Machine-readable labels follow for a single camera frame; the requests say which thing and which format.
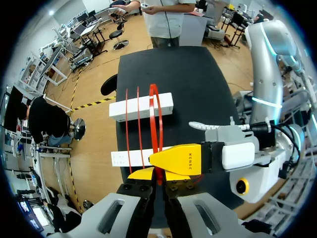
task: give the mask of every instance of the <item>wooden floor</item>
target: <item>wooden floor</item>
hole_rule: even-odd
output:
[[[113,23],[102,26],[105,38],[116,30],[116,27],[117,25]],[[229,28],[228,33],[232,36],[233,29]],[[57,87],[49,83],[47,87],[48,97],[70,107],[78,78],[72,108],[105,98],[100,93],[101,85],[118,72],[120,56],[152,48],[142,16],[128,18],[128,22],[125,23],[125,32],[120,39],[129,40],[129,45],[114,51],[112,47],[117,40],[107,41],[104,49],[107,49],[108,52],[97,56],[91,64],[84,67],[79,78],[77,71],[70,74],[69,67],[65,62],[62,63],[63,59],[61,59],[58,67],[62,68],[62,72],[66,75],[70,74],[69,78]],[[218,63],[232,94],[240,90],[250,90],[250,82],[253,81],[250,51],[248,47],[240,43],[238,45],[241,47],[240,49],[234,47],[215,49],[211,42],[203,42],[203,46],[209,49]],[[71,168],[81,206],[84,200],[90,200],[94,203],[100,201],[108,193],[116,192],[122,183],[120,169],[111,166],[110,152],[117,150],[115,122],[108,117],[108,105],[111,102],[113,101],[79,109],[71,115],[73,119],[84,118],[87,126],[84,138],[80,141],[73,141],[71,144]],[[45,158],[43,166],[47,185],[59,190],[52,160]],[[59,169],[67,184],[72,201],[79,208],[71,184],[68,162],[61,160]],[[235,210],[239,218],[244,218],[259,206],[261,203],[253,205],[245,203]]]

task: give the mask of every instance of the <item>white box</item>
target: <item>white box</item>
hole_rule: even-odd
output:
[[[171,146],[163,147],[162,150],[167,150]],[[150,155],[153,154],[153,149],[145,149],[142,151],[145,166],[151,166],[149,162]],[[111,152],[112,166],[114,167],[129,167],[128,151],[113,151]],[[131,167],[142,166],[141,150],[130,150]]]
[[[158,95],[159,103],[162,110],[162,116],[170,115],[173,111],[173,97],[171,93],[161,93]],[[150,97],[139,98],[140,118],[150,117]],[[158,102],[154,96],[154,114],[159,116]],[[125,101],[109,104],[109,117],[117,122],[125,121]],[[138,101],[137,98],[128,99],[128,120],[138,119]]]

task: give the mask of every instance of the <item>white shirt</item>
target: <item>white shirt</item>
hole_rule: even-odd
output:
[[[184,3],[196,3],[196,0],[136,0],[140,3],[146,3],[149,6],[172,6],[177,4]],[[148,31],[149,36],[151,37],[160,37],[175,38],[179,37],[182,31],[182,24],[184,14],[179,12],[167,12],[167,19],[165,12],[157,12],[154,15],[149,15],[143,12],[145,25]]]

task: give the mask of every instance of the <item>hazard tape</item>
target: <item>hazard tape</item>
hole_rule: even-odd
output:
[[[96,101],[96,102],[93,102],[93,103],[88,103],[88,104],[82,105],[80,107],[74,108],[73,110],[76,111],[76,110],[79,110],[81,108],[87,108],[87,107],[90,107],[90,106],[93,106],[93,105],[104,103],[104,102],[109,101],[109,100],[114,99],[114,98],[115,98],[115,96],[109,97],[109,98],[105,98],[105,99],[102,99],[100,101]]]
[[[70,158],[68,158],[68,163],[69,163],[69,172],[70,172],[71,182],[72,182],[72,184],[73,184],[74,194],[75,194],[75,197],[76,197],[76,200],[77,200],[77,203],[78,203],[80,212],[83,213],[83,209],[81,208],[81,205],[80,205],[80,202],[79,202],[79,200],[78,200],[77,193],[76,193],[76,189],[75,189],[75,183],[74,183],[74,178],[73,178],[73,172],[72,172],[72,170],[71,170],[71,165],[70,165]]]
[[[78,80],[79,80],[79,76],[80,76],[81,72],[82,72],[82,69],[80,69],[80,70],[79,70],[79,73],[78,73],[78,77],[77,77],[77,80],[76,80],[76,83],[75,83],[75,87],[74,87],[73,96],[72,96],[72,98],[71,98],[70,108],[72,108],[72,106],[73,106],[74,97],[75,97],[75,92],[76,92],[76,87],[77,87]]]

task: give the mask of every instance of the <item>red strap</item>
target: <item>red strap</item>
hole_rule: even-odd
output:
[[[154,114],[154,94],[156,95],[158,102],[158,119],[159,119],[159,151],[162,151],[163,148],[163,121],[162,121],[162,110],[159,103],[159,92],[156,84],[150,85],[150,124],[151,124],[151,138],[152,138],[152,147],[153,152],[158,152],[158,137],[157,137],[157,127],[155,123],[155,114]],[[157,174],[158,184],[162,184],[163,179],[163,170],[161,168],[155,167],[155,172]]]
[[[125,90],[125,134],[127,139],[127,151],[129,158],[130,174],[132,173],[131,161],[130,161],[130,150],[129,150],[129,134],[128,134],[128,89]]]
[[[140,108],[139,108],[139,87],[137,88],[137,100],[138,100],[139,143],[140,143],[140,150],[141,150],[142,166],[143,166],[143,168],[145,168],[144,167],[144,160],[143,160],[143,151],[142,151],[142,139],[141,139]]]

